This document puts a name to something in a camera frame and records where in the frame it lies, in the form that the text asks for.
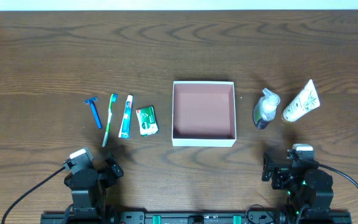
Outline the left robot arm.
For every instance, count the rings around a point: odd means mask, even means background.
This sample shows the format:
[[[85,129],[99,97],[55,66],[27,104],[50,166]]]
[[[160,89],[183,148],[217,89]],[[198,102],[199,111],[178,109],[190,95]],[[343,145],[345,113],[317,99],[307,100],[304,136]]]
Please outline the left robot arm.
[[[119,215],[106,205],[106,189],[124,175],[112,154],[97,170],[88,148],[70,154],[63,167],[70,172],[64,184],[70,188],[73,203],[65,210],[63,223],[118,223]]]

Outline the white lotion tube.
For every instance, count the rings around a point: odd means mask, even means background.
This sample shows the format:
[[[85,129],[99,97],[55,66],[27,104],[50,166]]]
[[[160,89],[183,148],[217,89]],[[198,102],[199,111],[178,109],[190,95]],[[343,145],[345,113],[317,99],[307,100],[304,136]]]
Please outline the white lotion tube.
[[[318,108],[320,101],[313,80],[310,79],[292,102],[283,110],[282,119],[285,122],[295,122],[305,114]]]

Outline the blue disposable razor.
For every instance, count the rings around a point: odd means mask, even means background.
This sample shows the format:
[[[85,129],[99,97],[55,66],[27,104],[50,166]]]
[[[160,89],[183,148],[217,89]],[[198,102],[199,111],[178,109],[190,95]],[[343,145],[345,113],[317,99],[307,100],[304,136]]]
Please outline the blue disposable razor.
[[[101,120],[100,120],[100,117],[99,117],[99,114],[98,114],[98,110],[97,110],[96,105],[94,103],[97,100],[98,100],[98,97],[94,96],[92,98],[89,98],[89,99],[85,100],[84,103],[87,104],[87,105],[90,105],[90,108],[91,108],[94,120],[96,122],[96,125],[97,125],[98,129],[102,129],[102,123],[101,123]]]

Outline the green soap packet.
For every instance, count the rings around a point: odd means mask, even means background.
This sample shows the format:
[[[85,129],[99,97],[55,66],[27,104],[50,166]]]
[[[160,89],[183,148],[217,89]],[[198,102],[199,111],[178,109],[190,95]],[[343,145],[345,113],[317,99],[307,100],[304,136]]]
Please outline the green soap packet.
[[[158,132],[158,124],[153,106],[148,106],[135,111],[139,130],[142,136],[149,136]]]

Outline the clear pump bottle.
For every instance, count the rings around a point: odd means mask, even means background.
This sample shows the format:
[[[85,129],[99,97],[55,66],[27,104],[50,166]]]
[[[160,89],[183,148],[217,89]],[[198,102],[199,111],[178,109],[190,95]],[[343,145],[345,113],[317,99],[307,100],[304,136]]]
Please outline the clear pump bottle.
[[[277,106],[280,104],[280,97],[267,88],[262,90],[264,94],[254,107],[253,121],[257,129],[265,129],[275,118]]]

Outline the small toothpaste tube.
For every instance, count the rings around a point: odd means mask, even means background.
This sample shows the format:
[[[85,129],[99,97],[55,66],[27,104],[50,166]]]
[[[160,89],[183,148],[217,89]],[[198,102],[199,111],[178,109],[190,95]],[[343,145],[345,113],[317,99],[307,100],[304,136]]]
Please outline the small toothpaste tube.
[[[132,103],[133,103],[133,96],[128,95],[125,109],[124,109],[124,114],[122,117],[121,128],[119,130],[119,135],[118,135],[119,138],[123,138],[123,139],[130,138]]]

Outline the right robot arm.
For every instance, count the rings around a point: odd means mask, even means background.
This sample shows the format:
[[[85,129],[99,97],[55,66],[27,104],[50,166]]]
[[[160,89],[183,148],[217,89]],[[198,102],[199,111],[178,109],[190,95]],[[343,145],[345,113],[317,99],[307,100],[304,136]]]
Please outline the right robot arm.
[[[294,144],[287,151],[289,163],[264,153],[262,180],[271,181],[274,190],[287,193],[287,204],[275,216],[277,223],[330,223],[330,205],[334,196],[333,178],[314,160],[309,144]]]

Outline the green white toothbrush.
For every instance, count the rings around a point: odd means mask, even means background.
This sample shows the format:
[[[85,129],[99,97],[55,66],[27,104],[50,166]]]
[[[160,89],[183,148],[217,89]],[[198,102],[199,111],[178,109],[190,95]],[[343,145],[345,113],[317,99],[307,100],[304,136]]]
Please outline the green white toothbrush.
[[[108,141],[108,137],[109,137],[109,129],[110,129],[110,125],[111,125],[111,121],[112,121],[112,116],[113,116],[113,112],[112,112],[112,105],[117,101],[117,94],[113,93],[110,96],[110,100],[109,100],[109,106],[108,106],[108,120],[107,120],[107,124],[106,124],[106,129],[104,132],[104,139],[103,139],[103,143],[102,143],[102,147],[105,147],[107,145],[107,141]]]

